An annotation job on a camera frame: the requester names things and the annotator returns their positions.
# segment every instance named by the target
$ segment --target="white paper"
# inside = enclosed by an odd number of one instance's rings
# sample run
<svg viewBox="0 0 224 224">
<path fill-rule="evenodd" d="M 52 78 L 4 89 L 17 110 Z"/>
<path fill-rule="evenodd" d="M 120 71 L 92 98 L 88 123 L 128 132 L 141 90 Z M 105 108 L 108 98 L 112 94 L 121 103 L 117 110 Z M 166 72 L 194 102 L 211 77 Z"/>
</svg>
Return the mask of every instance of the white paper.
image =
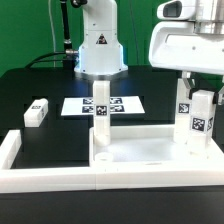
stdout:
<svg viewBox="0 0 224 224">
<path fill-rule="evenodd" d="M 142 114 L 145 113 L 138 96 L 131 97 L 111 97 L 111 114 Z M 93 99 L 85 98 L 65 98 L 62 108 L 62 116 L 72 115 L 93 115 Z"/>
</svg>

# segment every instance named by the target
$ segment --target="green wall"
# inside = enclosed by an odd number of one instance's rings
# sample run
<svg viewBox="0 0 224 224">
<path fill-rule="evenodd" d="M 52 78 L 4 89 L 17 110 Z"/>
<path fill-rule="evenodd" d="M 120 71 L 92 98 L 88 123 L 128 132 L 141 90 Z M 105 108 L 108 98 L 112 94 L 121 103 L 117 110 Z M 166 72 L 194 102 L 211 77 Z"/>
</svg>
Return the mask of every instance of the green wall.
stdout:
<svg viewBox="0 0 224 224">
<path fill-rule="evenodd" d="M 158 22 L 156 8 L 165 0 L 130 1 L 132 2 L 139 56 L 136 55 L 129 0 L 117 0 L 118 38 L 124 46 L 126 64 L 147 65 L 149 64 L 148 48 L 151 32 Z M 52 12 L 57 50 L 63 50 L 59 0 L 52 0 Z M 72 8 L 69 3 L 68 12 L 73 48 L 77 49 L 83 39 L 82 10 Z M 2 1 L 0 15 L 0 76 L 9 69 L 24 67 L 34 58 L 53 51 L 48 0 Z M 52 66 L 52 64 L 41 63 L 38 66 Z"/>
</svg>

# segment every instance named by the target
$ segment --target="black table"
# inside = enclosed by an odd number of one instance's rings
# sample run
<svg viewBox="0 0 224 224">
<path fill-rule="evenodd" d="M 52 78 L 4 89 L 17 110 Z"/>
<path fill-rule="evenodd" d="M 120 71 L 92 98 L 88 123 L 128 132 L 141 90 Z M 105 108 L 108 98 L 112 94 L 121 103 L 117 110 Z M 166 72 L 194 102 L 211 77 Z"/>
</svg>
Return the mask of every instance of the black table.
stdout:
<svg viewBox="0 0 224 224">
<path fill-rule="evenodd" d="M 139 96 L 144 115 L 112 115 L 112 125 L 173 124 L 179 73 L 130 67 L 111 81 L 111 96 Z M 196 86 L 212 89 L 199 75 Z M 65 97 L 92 96 L 92 81 L 62 69 L 14 69 L 0 79 L 0 142 L 10 129 L 22 131 L 13 169 L 88 166 L 92 116 L 62 117 Z M 39 128 L 25 128 L 23 114 L 47 98 Z M 224 107 L 217 107 L 213 138 L 224 150 Z M 0 195 L 0 223 L 223 224 L 224 186 Z"/>
</svg>

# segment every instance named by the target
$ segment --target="black square marker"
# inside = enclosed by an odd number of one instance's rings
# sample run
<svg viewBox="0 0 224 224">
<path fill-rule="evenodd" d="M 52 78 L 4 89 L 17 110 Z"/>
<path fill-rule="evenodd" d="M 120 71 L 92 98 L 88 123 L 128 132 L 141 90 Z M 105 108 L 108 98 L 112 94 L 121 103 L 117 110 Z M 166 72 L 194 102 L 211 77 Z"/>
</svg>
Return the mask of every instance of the black square marker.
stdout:
<svg viewBox="0 0 224 224">
<path fill-rule="evenodd" d="M 179 114 L 189 114 L 190 104 L 189 103 L 179 103 Z"/>
<path fill-rule="evenodd" d="M 124 106 L 123 105 L 110 106 L 110 112 L 113 113 L 124 112 Z"/>
<path fill-rule="evenodd" d="M 83 106 L 82 107 L 82 113 L 93 113 L 93 106 Z"/>
<path fill-rule="evenodd" d="M 111 97 L 110 104 L 122 104 L 123 101 L 120 97 Z"/>
<path fill-rule="evenodd" d="M 194 117 L 192 122 L 192 130 L 204 132 L 205 120 Z"/>
<path fill-rule="evenodd" d="M 96 106 L 97 116 L 107 116 L 107 106 Z"/>
<path fill-rule="evenodd" d="M 213 117 L 208 120 L 208 129 L 207 129 L 207 131 L 212 129 L 212 125 L 213 125 Z"/>
<path fill-rule="evenodd" d="M 93 98 L 84 98 L 83 99 L 83 104 L 93 104 Z"/>
</svg>

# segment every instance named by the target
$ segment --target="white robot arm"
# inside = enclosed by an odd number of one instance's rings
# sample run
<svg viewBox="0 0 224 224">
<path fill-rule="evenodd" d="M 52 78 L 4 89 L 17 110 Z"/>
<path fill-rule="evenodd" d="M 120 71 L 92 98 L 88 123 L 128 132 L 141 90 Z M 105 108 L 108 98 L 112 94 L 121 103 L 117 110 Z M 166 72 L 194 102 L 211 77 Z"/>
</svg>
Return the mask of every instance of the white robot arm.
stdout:
<svg viewBox="0 0 224 224">
<path fill-rule="evenodd" d="M 194 89 L 189 80 L 192 72 L 224 75 L 223 12 L 224 0 L 169 1 L 158 8 L 158 17 L 166 21 L 155 27 L 150 43 L 152 66 L 182 71 L 174 141 L 186 143 L 196 154 L 206 155 L 216 104 L 224 102 L 224 87 L 215 94 Z"/>
<path fill-rule="evenodd" d="M 117 5 L 115 0 L 82 2 L 84 42 L 79 48 L 77 73 L 113 75 L 127 70 L 123 64 L 123 47 L 117 40 Z"/>
</svg>

